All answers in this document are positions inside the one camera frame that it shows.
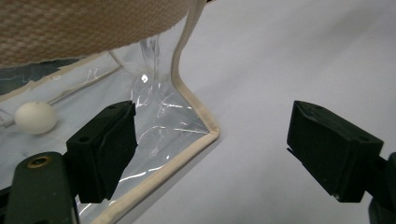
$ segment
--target white ping pong ball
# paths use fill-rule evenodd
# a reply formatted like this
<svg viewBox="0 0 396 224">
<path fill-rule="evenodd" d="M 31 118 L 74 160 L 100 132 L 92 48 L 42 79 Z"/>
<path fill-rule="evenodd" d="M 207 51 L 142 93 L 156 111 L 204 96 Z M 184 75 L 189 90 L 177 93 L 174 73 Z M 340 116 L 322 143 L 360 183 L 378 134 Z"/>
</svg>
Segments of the white ping pong ball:
<svg viewBox="0 0 396 224">
<path fill-rule="evenodd" d="M 55 110 L 47 103 L 29 102 L 15 113 L 15 123 L 30 134 L 46 133 L 57 122 Z"/>
</svg>

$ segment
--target transparent vinyl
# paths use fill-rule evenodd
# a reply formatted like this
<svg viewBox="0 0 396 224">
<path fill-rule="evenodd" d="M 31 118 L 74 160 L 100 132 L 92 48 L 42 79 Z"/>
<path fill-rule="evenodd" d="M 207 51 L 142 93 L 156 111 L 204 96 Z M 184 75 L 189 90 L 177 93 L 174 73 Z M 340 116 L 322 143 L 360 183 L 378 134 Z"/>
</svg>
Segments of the transparent vinyl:
<svg viewBox="0 0 396 224">
<path fill-rule="evenodd" d="M 136 106 L 138 147 L 110 201 L 80 203 L 82 223 L 90 223 L 118 198 L 161 168 L 197 139 L 209 133 L 177 92 L 171 64 L 186 18 L 170 30 L 121 49 L 68 61 L 54 69 L 42 63 L 31 69 L 0 69 L 0 189 L 11 185 L 19 162 L 40 152 L 66 152 L 65 142 L 108 105 L 132 100 Z M 38 75 L 52 71 L 49 75 Z M 17 109 L 28 102 L 46 102 L 55 109 L 56 126 L 29 134 L 15 124 Z"/>
</svg>

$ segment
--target fabric strap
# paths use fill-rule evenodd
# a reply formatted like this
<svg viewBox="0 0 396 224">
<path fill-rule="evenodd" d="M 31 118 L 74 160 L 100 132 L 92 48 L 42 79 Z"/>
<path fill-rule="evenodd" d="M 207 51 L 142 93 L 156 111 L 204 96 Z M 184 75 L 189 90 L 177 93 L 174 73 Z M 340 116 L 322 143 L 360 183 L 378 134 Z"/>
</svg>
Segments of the fabric strap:
<svg viewBox="0 0 396 224">
<path fill-rule="evenodd" d="M 147 198 L 150 193 L 157 189 L 167 179 L 172 177 L 172 175 L 181 169 L 187 162 L 192 160 L 207 146 L 219 138 L 219 125 L 216 123 L 211 113 L 201 103 L 201 101 L 187 88 L 178 71 L 181 51 L 186 46 L 187 41 L 191 36 L 192 30 L 201 16 L 206 0 L 193 0 L 192 2 L 191 11 L 186 21 L 186 26 L 184 27 L 183 33 L 179 39 L 173 56 L 171 78 L 175 88 L 201 118 L 201 121 L 209 130 L 209 134 L 201 137 L 189 145 L 172 160 L 166 163 L 160 170 L 156 171 L 154 174 L 142 181 L 138 186 L 117 199 L 98 218 L 96 218 L 92 224 L 107 224 L 117 222 L 131 209 L 136 207 L 140 202 Z"/>
<path fill-rule="evenodd" d="M 0 0 L 0 67 L 75 58 L 166 31 L 191 0 Z"/>
</svg>

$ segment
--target woven fabric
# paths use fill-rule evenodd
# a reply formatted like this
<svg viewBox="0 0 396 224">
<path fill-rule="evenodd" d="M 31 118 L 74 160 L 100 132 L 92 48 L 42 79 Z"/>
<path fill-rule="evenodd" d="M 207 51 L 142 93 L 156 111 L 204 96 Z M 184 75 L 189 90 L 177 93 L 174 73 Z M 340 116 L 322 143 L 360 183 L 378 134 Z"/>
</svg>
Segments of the woven fabric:
<svg viewBox="0 0 396 224">
<path fill-rule="evenodd" d="M 74 58 L 171 28 L 191 0 L 0 0 L 0 67 Z"/>
</svg>

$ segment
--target white surface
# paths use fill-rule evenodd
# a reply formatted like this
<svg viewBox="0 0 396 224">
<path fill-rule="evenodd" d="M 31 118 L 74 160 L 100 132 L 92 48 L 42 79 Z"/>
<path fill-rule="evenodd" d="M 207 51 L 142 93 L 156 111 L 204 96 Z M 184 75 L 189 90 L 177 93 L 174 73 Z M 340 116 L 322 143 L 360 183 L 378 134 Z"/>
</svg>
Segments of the white surface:
<svg viewBox="0 0 396 224">
<path fill-rule="evenodd" d="M 396 2 L 216 0 L 181 74 L 221 127 L 199 159 L 120 223 L 369 223 L 286 150 L 294 100 L 322 105 L 396 151 Z"/>
</svg>

